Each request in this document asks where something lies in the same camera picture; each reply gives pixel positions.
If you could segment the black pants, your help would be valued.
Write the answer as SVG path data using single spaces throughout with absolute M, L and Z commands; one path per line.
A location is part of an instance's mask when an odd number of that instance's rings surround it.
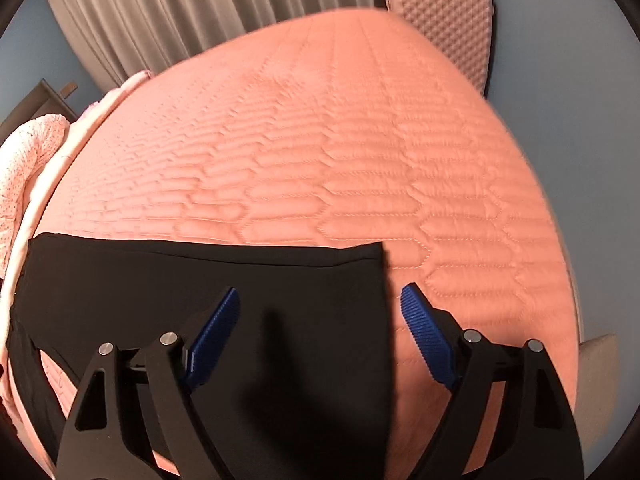
M 173 333 L 195 413 L 236 478 L 381 479 L 394 388 L 386 284 L 381 243 L 40 234 L 11 309 L 16 394 L 55 457 L 66 417 L 43 359 L 78 385 L 101 344 Z

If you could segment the beige stool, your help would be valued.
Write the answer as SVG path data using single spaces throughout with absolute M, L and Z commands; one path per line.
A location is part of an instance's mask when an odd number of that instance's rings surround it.
M 579 346 L 575 420 L 582 454 L 605 435 L 611 422 L 620 384 L 618 339 L 607 334 Z

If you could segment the pink dotted pillow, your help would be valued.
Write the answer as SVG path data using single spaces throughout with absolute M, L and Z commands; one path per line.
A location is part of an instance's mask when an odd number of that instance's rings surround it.
M 24 214 L 27 183 L 61 146 L 70 122 L 47 114 L 17 127 L 1 145 L 1 278 Z

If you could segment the light pink bed sheet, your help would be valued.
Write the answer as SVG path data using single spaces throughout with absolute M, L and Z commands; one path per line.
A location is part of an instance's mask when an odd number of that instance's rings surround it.
M 105 118 L 107 118 L 130 93 L 134 92 L 134 90 L 153 77 L 154 74 L 149 70 L 142 70 L 130 76 L 121 86 L 107 92 L 102 100 L 89 105 L 77 120 L 70 122 L 70 128 L 68 128 L 61 146 L 51 159 L 34 175 L 32 180 L 27 183 L 24 196 L 25 210 L 21 223 L 26 214 L 27 206 L 35 200 L 34 187 L 38 178 L 46 169 L 47 164 L 55 164 L 60 158 L 73 158 L 76 156 L 84 143 L 86 143 L 90 136 L 96 131 L 96 128 L 104 122 Z

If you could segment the dark headboard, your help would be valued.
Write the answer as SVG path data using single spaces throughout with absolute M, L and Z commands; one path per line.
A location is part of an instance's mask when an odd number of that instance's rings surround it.
M 66 104 L 62 96 L 47 81 L 41 79 L 1 123 L 0 144 L 25 122 L 47 114 L 62 115 L 69 122 L 77 119 L 77 114 Z

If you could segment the pink hardshell suitcase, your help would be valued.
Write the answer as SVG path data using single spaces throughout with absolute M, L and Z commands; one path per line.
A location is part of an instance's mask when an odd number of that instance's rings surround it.
M 480 93 L 485 93 L 494 34 L 494 0 L 385 0 L 436 48 Z

